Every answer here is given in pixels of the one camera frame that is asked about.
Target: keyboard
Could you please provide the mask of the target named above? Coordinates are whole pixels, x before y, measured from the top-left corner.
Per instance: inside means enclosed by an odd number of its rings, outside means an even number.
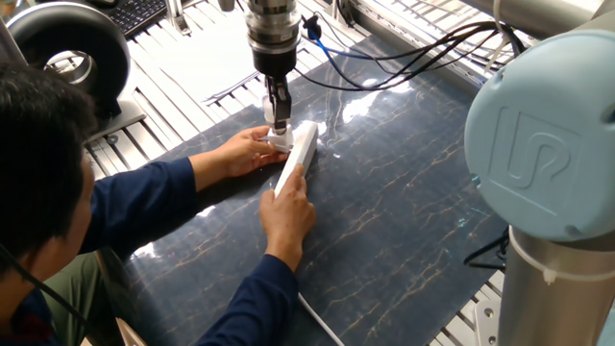
[[[157,22],[165,13],[164,0],[128,0],[111,10],[108,16],[124,37],[129,38]]]

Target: man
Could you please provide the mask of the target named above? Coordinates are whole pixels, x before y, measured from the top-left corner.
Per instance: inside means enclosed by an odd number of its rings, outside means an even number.
[[[0,64],[0,244],[92,325],[108,331],[112,316],[105,320],[109,300],[100,270],[93,255],[78,254],[147,232],[194,207],[197,192],[286,156],[258,141],[267,132],[259,127],[214,151],[94,182],[83,149],[92,121],[92,101],[77,88],[47,72]],[[296,305],[293,272],[302,241],[315,219],[302,173],[298,166],[278,198],[273,190],[263,193],[265,255],[199,345],[280,339]],[[0,260],[0,345],[73,346],[85,333],[59,303]]]
[[[0,3],[0,9],[2,9],[2,16],[6,17],[11,14],[12,11],[17,7],[17,0],[2,0]]]

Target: marble pattern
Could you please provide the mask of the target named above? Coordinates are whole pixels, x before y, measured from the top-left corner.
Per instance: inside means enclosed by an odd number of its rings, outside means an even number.
[[[359,46],[392,52],[374,37]],[[355,80],[384,77],[371,62],[337,59]],[[329,64],[309,75],[344,85]],[[471,97],[430,73],[388,91],[341,92],[303,79],[290,90],[294,125],[319,124],[307,172],[317,222],[298,272],[301,291],[347,345],[428,344],[491,275],[463,258],[504,228],[465,165]],[[213,149],[263,122],[250,107],[161,160]],[[265,249],[258,200],[281,169],[216,186],[206,208],[130,256],[135,328],[149,345],[194,344],[224,312]],[[332,341],[298,308],[284,344]]]

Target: blue long-sleeve shirt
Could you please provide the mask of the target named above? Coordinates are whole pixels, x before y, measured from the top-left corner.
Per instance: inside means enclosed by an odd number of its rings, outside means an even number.
[[[146,230],[195,204],[194,173],[188,159],[153,162],[100,180],[94,186],[92,221],[81,252],[110,245],[135,230]],[[277,343],[296,306],[297,293],[297,281],[290,268],[265,255],[198,345]],[[35,289],[12,318],[13,334],[0,335],[0,346],[60,346],[51,320],[42,293]]]

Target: ur logo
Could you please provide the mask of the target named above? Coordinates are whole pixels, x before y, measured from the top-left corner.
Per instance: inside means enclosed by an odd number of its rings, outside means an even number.
[[[565,205],[576,172],[580,135],[535,116],[501,109],[489,179],[552,214]]]

